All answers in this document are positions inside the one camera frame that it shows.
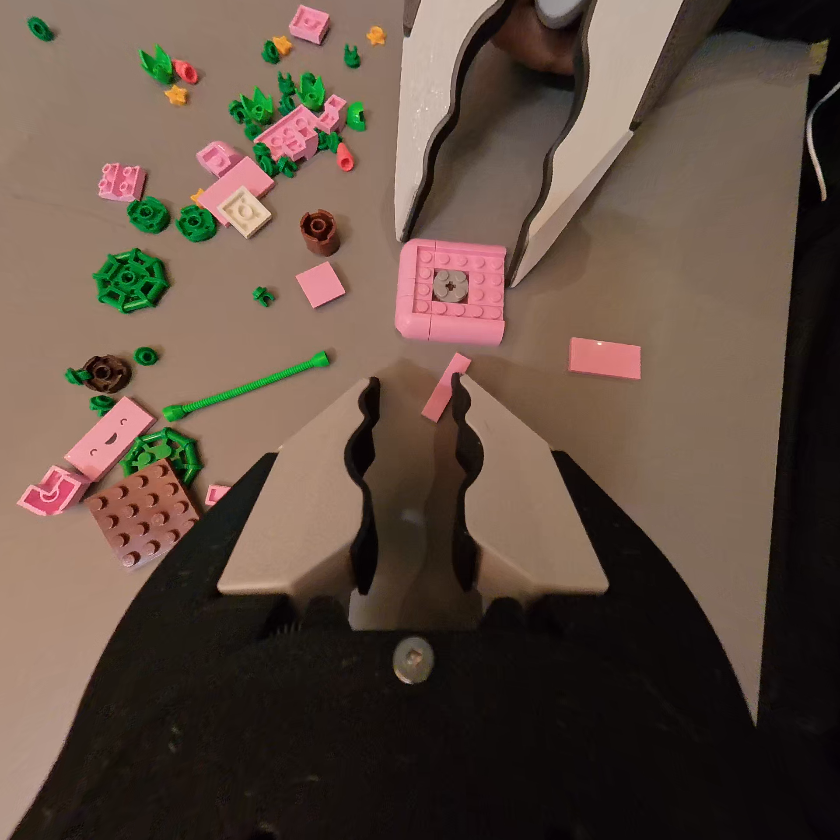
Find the green octagonal web piece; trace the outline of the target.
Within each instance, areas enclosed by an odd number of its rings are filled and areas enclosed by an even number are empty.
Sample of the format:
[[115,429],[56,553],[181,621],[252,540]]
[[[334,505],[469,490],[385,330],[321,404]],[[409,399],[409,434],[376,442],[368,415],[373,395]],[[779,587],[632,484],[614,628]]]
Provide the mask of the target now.
[[172,427],[136,437],[120,466],[123,475],[130,476],[162,459],[169,462],[184,487],[189,487],[203,469],[195,439]]
[[139,248],[108,255],[92,278],[98,301],[121,314],[155,308],[170,288],[163,261]]

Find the pink square jumper plate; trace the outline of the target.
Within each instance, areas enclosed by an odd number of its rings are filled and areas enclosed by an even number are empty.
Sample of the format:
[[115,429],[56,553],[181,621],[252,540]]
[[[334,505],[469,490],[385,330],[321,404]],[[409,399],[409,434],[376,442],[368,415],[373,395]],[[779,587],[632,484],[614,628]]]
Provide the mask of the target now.
[[320,46],[329,32],[330,25],[328,13],[301,4],[289,23],[289,31],[295,38]]

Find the cluster of green leaf pieces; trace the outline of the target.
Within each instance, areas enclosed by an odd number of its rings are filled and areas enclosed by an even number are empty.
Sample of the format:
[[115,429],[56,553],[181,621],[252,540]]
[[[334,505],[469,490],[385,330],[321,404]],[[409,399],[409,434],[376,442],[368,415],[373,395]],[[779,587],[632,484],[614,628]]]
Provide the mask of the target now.
[[[227,110],[236,123],[243,127],[246,138],[253,145],[256,162],[262,170],[270,176],[292,177],[304,162],[293,162],[286,156],[274,161],[266,145],[255,142],[256,137],[300,105],[306,106],[318,118],[322,112],[325,99],[333,93],[327,92],[320,76],[315,76],[308,71],[301,74],[299,81],[294,81],[290,74],[280,72],[277,81],[280,94],[278,103],[274,102],[271,95],[256,87],[251,95],[242,94],[237,99],[232,100],[228,104]],[[364,131],[366,129],[363,102],[352,101],[347,102],[347,104],[346,123],[340,133],[325,133],[318,128],[320,143],[317,153],[330,152],[336,160],[335,153],[339,144],[344,142],[348,146],[343,139],[343,131],[346,129]]]

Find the green flexible bar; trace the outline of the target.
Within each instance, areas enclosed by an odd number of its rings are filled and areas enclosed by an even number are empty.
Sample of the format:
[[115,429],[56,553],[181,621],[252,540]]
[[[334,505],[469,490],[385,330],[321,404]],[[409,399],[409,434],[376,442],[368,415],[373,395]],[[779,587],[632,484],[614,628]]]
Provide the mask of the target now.
[[172,404],[162,409],[162,414],[165,420],[174,422],[183,419],[187,415],[202,411],[205,408],[214,406],[216,404],[229,402],[239,396],[260,390],[268,385],[275,384],[286,380],[294,375],[298,375],[304,371],[327,368],[330,366],[330,359],[328,354],[324,351],[316,353],[309,360],[292,365],[282,371],[273,374],[268,374],[256,380],[250,381],[235,388],[219,392],[200,400],[187,402],[184,404]]

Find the dark brown round plate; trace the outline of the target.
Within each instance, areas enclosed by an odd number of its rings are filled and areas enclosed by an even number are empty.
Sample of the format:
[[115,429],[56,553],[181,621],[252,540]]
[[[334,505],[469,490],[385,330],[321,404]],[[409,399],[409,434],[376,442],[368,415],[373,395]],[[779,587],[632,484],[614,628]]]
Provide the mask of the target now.
[[91,376],[84,385],[99,393],[121,391],[132,376],[130,363],[113,354],[92,356],[82,367]]

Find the person's right hand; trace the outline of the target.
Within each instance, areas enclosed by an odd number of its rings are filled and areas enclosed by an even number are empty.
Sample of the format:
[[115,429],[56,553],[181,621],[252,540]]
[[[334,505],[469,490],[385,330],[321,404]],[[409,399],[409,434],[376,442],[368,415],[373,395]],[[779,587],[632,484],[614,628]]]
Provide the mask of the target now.
[[557,76],[574,74],[575,41],[580,20],[565,28],[543,25],[534,1],[517,1],[493,35],[493,46],[526,68]]

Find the pink rectangular tile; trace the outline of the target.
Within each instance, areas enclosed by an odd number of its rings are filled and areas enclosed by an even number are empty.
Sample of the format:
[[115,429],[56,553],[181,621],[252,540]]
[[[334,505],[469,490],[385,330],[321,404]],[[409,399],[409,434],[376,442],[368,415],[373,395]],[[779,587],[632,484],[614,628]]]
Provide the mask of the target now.
[[568,371],[638,381],[642,375],[642,349],[629,343],[571,338]]
[[218,210],[222,203],[241,187],[246,188],[255,198],[261,198],[275,185],[276,180],[273,177],[265,173],[253,159],[245,157],[226,174],[217,178],[214,184],[205,188],[199,201],[220,225],[229,227],[227,218]]

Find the white square plate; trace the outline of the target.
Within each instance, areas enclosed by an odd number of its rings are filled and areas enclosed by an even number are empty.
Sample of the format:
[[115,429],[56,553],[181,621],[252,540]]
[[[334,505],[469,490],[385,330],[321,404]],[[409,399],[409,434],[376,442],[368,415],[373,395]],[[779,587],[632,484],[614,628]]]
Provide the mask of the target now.
[[270,211],[245,186],[218,204],[217,213],[245,238],[251,238],[271,219]]

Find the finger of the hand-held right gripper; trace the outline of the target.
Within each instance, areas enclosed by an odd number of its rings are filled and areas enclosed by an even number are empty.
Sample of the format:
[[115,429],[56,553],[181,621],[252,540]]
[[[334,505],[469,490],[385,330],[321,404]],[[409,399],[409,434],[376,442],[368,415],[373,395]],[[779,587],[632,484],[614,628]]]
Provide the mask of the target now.
[[633,137],[637,107],[680,6],[678,1],[598,1],[584,16],[582,98],[546,157],[543,189],[511,258],[510,287],[546,255]]
[[405,1],[398,107],[395,234],[411,236],[442,144],[459,118],[467,69],[508,18],[510,1]]

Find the pink curved slope tile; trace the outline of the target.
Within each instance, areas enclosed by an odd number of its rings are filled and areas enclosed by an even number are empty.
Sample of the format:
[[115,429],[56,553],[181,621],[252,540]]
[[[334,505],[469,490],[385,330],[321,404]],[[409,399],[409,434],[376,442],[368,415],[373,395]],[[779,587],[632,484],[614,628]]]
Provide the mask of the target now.
[[337,300],[346,290],[330,260],[296,274],[296,281],[312,309]]

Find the narrow pink tile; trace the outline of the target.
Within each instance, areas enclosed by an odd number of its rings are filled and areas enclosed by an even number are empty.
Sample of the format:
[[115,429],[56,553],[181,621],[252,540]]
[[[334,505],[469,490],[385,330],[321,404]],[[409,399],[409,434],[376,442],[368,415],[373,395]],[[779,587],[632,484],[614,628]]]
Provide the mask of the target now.
[[461,353],[455,353],[441,374],[431,395],[428,397],[422,410],[423,417],[433,423],[437,423],[440,420],[453,395],[453,376],[455,374],[461,375],[466,373],[470,365],[470,358]]

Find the brown round brick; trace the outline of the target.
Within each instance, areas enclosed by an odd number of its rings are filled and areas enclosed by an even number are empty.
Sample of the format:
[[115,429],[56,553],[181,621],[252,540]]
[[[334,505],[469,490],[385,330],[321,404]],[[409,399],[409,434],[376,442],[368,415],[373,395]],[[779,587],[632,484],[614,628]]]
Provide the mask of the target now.
[[340,231],[334,216],[325,209],[305,213],[299,228],[307,249],[314,255],[330,257],[341,245]]

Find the pink square brick base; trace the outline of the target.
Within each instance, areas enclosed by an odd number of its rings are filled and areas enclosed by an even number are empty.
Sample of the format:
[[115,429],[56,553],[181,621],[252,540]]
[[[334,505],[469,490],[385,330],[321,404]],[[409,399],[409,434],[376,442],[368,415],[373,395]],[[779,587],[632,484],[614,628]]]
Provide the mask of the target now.
[[410,340],[498,346],[506,255],[498,245],[409,240],[398,269],[397,331]]

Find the green spiky leaf element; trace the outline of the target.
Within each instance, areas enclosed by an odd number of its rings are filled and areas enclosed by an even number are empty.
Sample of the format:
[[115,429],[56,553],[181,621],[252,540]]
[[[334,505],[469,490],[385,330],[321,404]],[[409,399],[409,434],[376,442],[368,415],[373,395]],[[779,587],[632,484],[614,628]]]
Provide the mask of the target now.
[[175,72],[172,58],[160,45],[154,46],[153,55],[139,49],[139,56],[142,69],[155,81],[165,86],[173,83]]

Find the pink plate with holes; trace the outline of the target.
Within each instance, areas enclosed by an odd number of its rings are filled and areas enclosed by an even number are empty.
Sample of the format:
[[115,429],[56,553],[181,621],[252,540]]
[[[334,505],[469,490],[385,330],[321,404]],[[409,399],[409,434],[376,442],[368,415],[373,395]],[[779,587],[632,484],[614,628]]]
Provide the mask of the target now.
[[286,156],[296,162],[301,148],[299,136],[318,131],[317,120],[306,106],[297,106],[256,137],[255,142],[266,145],[274,161]]

